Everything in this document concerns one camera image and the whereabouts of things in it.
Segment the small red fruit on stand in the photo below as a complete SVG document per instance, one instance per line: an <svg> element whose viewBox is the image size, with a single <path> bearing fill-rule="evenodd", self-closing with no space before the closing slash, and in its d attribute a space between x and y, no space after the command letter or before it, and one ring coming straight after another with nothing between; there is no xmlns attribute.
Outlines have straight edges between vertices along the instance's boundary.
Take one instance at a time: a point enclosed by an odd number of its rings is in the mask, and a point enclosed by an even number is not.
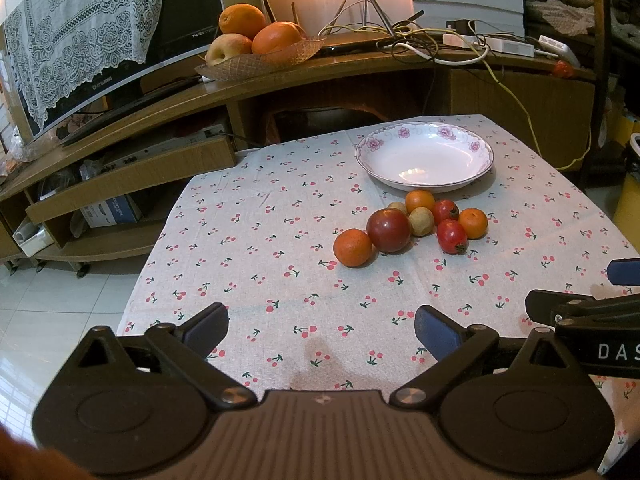
<svg viewBox="0 0 640 480"><path fill-rule="evenodd" d="M575 69L573 65L563 60L557 60L552 68L552 76L562 79L570 79L575 77Z"/></svg>

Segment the blue white box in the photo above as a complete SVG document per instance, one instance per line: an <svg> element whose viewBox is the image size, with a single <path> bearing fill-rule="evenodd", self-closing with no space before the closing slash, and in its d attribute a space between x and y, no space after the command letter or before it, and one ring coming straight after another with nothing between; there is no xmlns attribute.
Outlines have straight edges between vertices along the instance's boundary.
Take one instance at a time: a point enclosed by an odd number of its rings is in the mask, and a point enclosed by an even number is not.
<svg viewBox="0 0 640 480"><path fill-rule="evenodd" d="M131 196L122 195L83 206L80 210L88 226L93 229L137 223L141 211Z"/></svg>

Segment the white floral plate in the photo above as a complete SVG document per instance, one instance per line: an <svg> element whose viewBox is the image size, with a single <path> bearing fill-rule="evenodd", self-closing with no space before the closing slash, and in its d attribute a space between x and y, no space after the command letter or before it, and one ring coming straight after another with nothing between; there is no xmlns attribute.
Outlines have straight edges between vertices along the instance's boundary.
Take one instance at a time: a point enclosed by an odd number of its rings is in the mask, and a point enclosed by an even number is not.
<svg viewBox="0 0 640 480"><path fill-rule="evenodd" d="M399 191L460 190L494 166L495 154L478 133L436 122L405 122L364 136L356 161L366 173Z"/></svg>

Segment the orange mandarin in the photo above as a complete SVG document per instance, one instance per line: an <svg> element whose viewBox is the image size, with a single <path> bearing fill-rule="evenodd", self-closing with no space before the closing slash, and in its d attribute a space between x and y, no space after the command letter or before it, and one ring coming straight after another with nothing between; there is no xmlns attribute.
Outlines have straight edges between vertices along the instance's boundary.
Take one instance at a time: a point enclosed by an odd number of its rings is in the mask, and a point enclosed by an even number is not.
<svg viewBox="0 0 640 480"><path fill-rule="evenodd" d="M427 190L413 190L406 194L405 205L409 214L419 207L432 210L435 205L435 197Z"/></svg>
<svg viewBox="0 0 640 480"><path fill-rule="evenodd" d="M484 237L488 230L488 219L484 211L477 208L463 209L458 218L463 226L466 236L470 240L479 240Z"/></svg>
<svg viewBox="0 0 640 480"><path fill-rule="evenodd" d="M334 256L343 266L356 268L369 261L373 245L366 232L360 229L349 229L334 240Z"/></svg>

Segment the brown kiwi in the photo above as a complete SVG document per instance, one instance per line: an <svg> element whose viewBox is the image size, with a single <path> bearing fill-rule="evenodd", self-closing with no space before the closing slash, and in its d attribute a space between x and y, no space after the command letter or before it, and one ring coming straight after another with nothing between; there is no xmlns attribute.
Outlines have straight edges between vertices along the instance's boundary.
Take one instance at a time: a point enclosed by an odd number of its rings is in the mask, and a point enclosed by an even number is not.
<svg viewBox="0 0 640 480"><path fill-rule="evenodd" d="M412 235L424 237L434 231L435 219L432 212L426 207L416 207L408 215Z"/></svg>
<svg viewBox="0 0 640 480"><path fill-rule="evenodd" d="M403 202L393 202L387 206L388 209L395 209L402 212L405 216L408 214L406 204Z"/></svg>

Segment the dark red apple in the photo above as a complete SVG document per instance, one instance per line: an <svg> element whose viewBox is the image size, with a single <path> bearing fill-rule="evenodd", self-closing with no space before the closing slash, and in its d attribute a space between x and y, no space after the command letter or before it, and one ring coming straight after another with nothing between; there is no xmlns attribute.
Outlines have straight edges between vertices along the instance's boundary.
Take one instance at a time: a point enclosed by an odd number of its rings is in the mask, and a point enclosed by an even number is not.
<svg viewBox="0 0 640 480"><path fill-rule="evenodd" d="M380 252L400 252L411 238L411 226L405 214L394 208L385 208L371 214L367 233Z"/></svg>

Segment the red tomato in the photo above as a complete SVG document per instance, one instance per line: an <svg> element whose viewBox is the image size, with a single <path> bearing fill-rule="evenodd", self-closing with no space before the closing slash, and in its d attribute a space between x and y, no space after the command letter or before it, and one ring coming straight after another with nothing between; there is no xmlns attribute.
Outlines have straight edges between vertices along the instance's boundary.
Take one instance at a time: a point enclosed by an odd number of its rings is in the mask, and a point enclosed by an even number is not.
<svg viewBox="0 0 640 480"><path fill-rule="evenodd" d="M446 220L457 221L459 219L459 208L452 200L438 200L434 203L432 208L432 214L436 226L439 226Z"/></svg>
<svg viewBox="0 0 640 480"><path fill-rule="evenodd" d="M440 248L447 254L464 254L468 248L468 236L462 224L457 220L442 220L437 226L436 235Z"/></svg>

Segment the yellow peach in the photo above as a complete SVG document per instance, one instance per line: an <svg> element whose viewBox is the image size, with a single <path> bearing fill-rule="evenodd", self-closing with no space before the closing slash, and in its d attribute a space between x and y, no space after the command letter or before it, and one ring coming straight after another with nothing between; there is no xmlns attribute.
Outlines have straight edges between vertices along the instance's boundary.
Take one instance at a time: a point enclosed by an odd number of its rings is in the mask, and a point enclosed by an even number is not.
<svg viewBox="0 0 640 480"><path fill-rule="evenodd" d="M207 66L215 66L229 58L252 52L252 40L241 34L222 34L217 37L208 47L205 55Z"/></svg>

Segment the large orange front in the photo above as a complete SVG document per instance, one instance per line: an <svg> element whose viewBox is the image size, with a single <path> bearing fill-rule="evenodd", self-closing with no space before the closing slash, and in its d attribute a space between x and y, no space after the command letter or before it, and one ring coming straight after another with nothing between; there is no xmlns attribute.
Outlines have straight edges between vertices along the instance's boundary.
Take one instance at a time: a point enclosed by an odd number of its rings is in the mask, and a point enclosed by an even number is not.
<svg viewBox="0 0 640 480"><path fill-rule="evenodd" d="M274 22L264 27L252 41L252 52L264 55L278 52L303 39L289 22Z"/></svg>

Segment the wooden tv stand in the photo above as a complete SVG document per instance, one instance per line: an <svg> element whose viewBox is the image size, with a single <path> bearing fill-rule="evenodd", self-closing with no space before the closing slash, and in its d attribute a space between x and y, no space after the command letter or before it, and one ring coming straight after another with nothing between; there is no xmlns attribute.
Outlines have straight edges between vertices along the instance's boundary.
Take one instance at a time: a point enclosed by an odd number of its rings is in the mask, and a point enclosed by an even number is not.
<svg viewBox="0 0 640 480"><path fill-rule="evenodd" d="M149 252L167 217L180 181L228 167L236 151L306 136L302 119L335 108L356 110L379 122L418 115L482 114L558 167L577 162L598 143L606 84L600 72L578 70L574 78L552 76L553 63L491 54L464 65L461 51L447 49L442 64L410 53L327 55L244 81L197 82L135 110L71 144L58 145L17 170L1 188L1 258L21 257L13 231L24 220L40 222L53 244L47 261L71 266L140 256ZM223 119L228 133L178 148L58 196L38 200L37 185L87 159L119 155L146 142L198 130ZM83 206L129 195L141 211L137 223L93 229Z"/></svg>

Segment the glass fruit basket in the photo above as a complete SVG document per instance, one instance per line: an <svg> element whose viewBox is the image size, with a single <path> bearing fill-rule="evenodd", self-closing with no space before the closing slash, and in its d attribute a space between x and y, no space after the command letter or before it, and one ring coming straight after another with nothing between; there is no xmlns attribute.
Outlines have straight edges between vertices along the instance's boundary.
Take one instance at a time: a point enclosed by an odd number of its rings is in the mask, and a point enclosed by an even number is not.
<svg viewBox="0 0 640 480"><path fill-rule="evenodd" d="M316 55L325 42L326 37L303 39L292 46L268 54L244 53L214 66L204 63L196 66L195 71L210 80L247 80L302 64Z"/></svg>

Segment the yellow trash bin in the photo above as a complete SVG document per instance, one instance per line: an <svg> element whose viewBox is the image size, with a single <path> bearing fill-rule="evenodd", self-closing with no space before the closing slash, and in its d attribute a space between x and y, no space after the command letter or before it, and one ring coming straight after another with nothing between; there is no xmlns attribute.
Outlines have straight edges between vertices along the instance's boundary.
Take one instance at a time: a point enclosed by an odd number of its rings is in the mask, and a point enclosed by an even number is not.
<svg viewBox="0 0 640 480"><path fill-rule="evenodd" d="M625 180L613 222L635 250L640 248L639 133L633 133L624 151Z"/></svg>

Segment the red tomato back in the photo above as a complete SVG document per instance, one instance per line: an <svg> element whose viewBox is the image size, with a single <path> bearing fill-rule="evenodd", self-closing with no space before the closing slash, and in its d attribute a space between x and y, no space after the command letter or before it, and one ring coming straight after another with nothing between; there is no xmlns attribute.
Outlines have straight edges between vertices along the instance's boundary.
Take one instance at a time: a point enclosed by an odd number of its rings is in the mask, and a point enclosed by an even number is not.
<svg viewBox="0 0 640 480"><path fill-rule="evenodd" d="M439 226L446 220L457 221L459 219L459 208L452 200L438 200L434 203L432 208L432 214L436 226Z"/></svg>

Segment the brown kiwi back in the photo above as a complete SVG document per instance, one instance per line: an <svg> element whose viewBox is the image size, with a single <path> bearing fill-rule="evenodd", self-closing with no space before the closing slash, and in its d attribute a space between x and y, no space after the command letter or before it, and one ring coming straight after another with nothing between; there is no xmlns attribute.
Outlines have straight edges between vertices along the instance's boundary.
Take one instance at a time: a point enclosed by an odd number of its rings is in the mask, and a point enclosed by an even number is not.
<svg viewBox="0 0 640 480"><path fill-rule="evenodd" d="M388 209L395 209L402 212L405 216L408 214L406 204L403 202L393 202L387 206Z"/></svg>

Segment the red tomato front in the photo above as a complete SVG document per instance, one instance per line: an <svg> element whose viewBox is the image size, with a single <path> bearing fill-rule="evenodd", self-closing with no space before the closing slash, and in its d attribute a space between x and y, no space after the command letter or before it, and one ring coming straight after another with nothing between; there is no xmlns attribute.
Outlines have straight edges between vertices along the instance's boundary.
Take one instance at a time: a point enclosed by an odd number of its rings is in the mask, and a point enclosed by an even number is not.
<svg viewBox="0 0 640 480"><path fill-rule="evenodd" d="M464 254L468 248L468 236L462 224L457 220L442 220L437 226L436 235L440 248L447 254Z"/></svg>

